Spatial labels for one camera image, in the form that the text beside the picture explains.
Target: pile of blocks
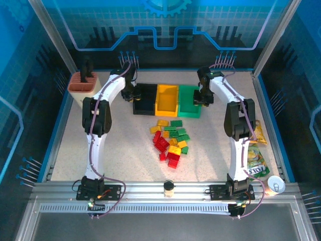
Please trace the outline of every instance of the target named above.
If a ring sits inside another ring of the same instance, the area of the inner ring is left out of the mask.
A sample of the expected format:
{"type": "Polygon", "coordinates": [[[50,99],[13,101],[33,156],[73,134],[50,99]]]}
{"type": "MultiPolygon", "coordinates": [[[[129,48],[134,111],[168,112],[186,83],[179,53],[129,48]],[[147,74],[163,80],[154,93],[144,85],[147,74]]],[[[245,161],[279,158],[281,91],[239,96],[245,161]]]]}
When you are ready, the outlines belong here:
{"type": "Polygon", "coordinates": [[[152,142],[160,152],[160,161],[168,160],[168,166],[175,169],[177,168],[181,154],[186,155],[189,150],[187,142],[190,140],[190,137],[182,127],[183,122],[181,120],[172,120],[169,126],[169,121],[159,119],[157,126],[149,129],[150,133],[154,134],[152,142]]]}

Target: gear logo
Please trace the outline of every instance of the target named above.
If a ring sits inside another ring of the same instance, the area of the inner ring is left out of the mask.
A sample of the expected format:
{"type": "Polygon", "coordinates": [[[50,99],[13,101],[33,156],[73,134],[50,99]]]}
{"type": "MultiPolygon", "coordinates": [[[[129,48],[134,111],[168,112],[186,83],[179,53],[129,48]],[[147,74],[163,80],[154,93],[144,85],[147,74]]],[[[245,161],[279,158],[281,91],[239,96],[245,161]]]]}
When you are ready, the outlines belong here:
{"type": "Polygon", "coordinates": [[[161,15],[166,18],[168,15],[180,14],[181,10],[186,10],[186,5],[191,4],[191,0],[141,0],[145,6],[145,10],[149,10],[151,14],[161,15]]]}
{"type": "Polygon", "coordinates": [[[0,0],[0,6],[8,7],[11,15],[21,25],[29,17],[29,6],[27,0],[0,0]]]}

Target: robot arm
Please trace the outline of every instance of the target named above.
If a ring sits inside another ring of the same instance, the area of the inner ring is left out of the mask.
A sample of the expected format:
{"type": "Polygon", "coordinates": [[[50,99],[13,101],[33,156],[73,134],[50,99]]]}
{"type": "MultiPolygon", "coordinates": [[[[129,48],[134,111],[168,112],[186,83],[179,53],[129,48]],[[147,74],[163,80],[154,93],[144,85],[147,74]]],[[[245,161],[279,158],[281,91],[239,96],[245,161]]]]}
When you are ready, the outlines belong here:
{"type": "Polygon", "coordinates": [[[223,79],[221,72],[211,72],[209,67],[202,67],[197,71],[200,90],[194,92],[194,104],[209,106],[214,102],[213,94],[226,105],[224,130],[231,143],[231,166],[227,174],[227,185],[230,195],[248,190],[249,179],[247,171],[247,155],[251,132],[246,122],[246,111],[250,123],[255,129],[255,105],[252,99],[245,99],[223,79]],[[242,109],[243,101],[246,110],[242,109]]]}
{"type": "MultiPolygon", "coordinates": [[[[88,149],[90,149],[92,136],[90,134],[90,127],[93,122],[93,116],[96,103],[100,97],[95,123],[93,126],[92,134],[94,136],[94,144],[91,149],[92,165],[98,173],[103,174],[103,157],[104,157],[104,143],[107,133],[111,129],[111,113],[110,105],[114,101],[115,97],[121,92],[123,99],[126,101],[133,101],[134,99],[140,99],[140,90],[135,87],[136,79],[133,79],[136,68],[131,64],[129,70],[121,77],[114,80],[119,75],[123,74],[128,68],[129,62],[125,62],[122,69],[113,70],[110,72],[109,79],[103,88],[96,93],[92,98],[84,98],[82,109],[82,126],[87,134],[88,149]]],[[[100,176],[98,176],[91,168],[90,151],[87,156],[87,169],[85,176],[81,180],[81,185],[87,190],[90,190],[93,197],[101,195],[104,187],[104,182],[100,176]]]]}

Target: white table surface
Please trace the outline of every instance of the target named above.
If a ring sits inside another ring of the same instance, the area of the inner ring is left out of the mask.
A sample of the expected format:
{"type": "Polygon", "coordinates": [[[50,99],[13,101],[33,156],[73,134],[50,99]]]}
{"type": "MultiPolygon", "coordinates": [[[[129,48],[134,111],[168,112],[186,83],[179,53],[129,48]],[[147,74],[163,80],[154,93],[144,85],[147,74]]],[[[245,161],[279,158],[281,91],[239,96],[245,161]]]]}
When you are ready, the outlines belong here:
{"type": "MultiPolygon", "coordinates": [[[[98,76],[103,85],[109,73],[99,72],[98,76]]],[[[255,101],[256,119],[261,120],[269,143],[250,72],[237,72],[227,80],[242,96],[255,101]]],[[[138,72],[137,82],[197,85],[198,78],[196,71],[138,72]]],[[[214,95],[214,104],[202,108],[199,119],[133,115],[132,103],[125,102],[119,94],[111,105],[112,127],[106,138],[103,163],[105,175],[123,181],[226,181],[231,151],[223,127],[225,110],[226,106],[214,95]],[[189,153],[181,156],[177,169],[160,162],[159,152],[153,146],[149,128],[160,118],[182,119],[191,138],[189,153]]],[[[88,147],[81,118],[81,108],[74,101],[52,174],[53,181],[77,180],[85,174],[88,147]]],[[[270,175],[278,175],[270,143],[259,147],[270,175]]]]}

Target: red block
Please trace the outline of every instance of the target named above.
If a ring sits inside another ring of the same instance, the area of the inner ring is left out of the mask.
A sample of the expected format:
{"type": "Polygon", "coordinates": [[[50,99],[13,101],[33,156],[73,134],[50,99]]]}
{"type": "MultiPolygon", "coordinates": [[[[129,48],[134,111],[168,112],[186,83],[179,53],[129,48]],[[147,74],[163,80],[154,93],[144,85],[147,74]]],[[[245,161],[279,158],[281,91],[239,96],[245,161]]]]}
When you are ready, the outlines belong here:
{"type": "Polygon", "coordinates": [[[165,154],[165,153],[161,153],[161,154],[159,155],[159,159],[160,159],[161,161],[165,161],[165,160],[166,160],[166,154],[165,154]]]}
{"type": "Polygon", "coordinates": [[[171,168],[176,169],[176,168],[177,168],[178,163],[179,163],[178,161],[170,160],[170,161],[169,161],[168,166],[169,166],[169,167],[171,167],[171,168]]]}
{"type": "Polygon", "coordinates": [[[158,139],[160,138],[161,134],[162,134],[162,133],[161,133],[160,131],[157,131],[157,132],[155,133],[155,136],[154,136],[152,142],[156,143],[156,142],[158,141],[158,139]]]}
{"type": "Polygon", "coordinates": [[[156,142],[154,146],[160,151],[160,153],[163,153],[167,150],[166,147],[163,147],[159,142],[156,142]]]}
{"type": "Polygon", "coordinates": [[[170,146],[170,144],[164,139],[164,137],[159,137],[157,142],[160,143],[165,148],[170,146]]]}
{"type": "Polygon", "coordinates": [[[176,155],[174,153],[168,152],[167,153],[167,159],[169,159],[170,161],[173,160],[173,161],[177,161],[178,162],[180,160],[180,156],[176,155]]]}

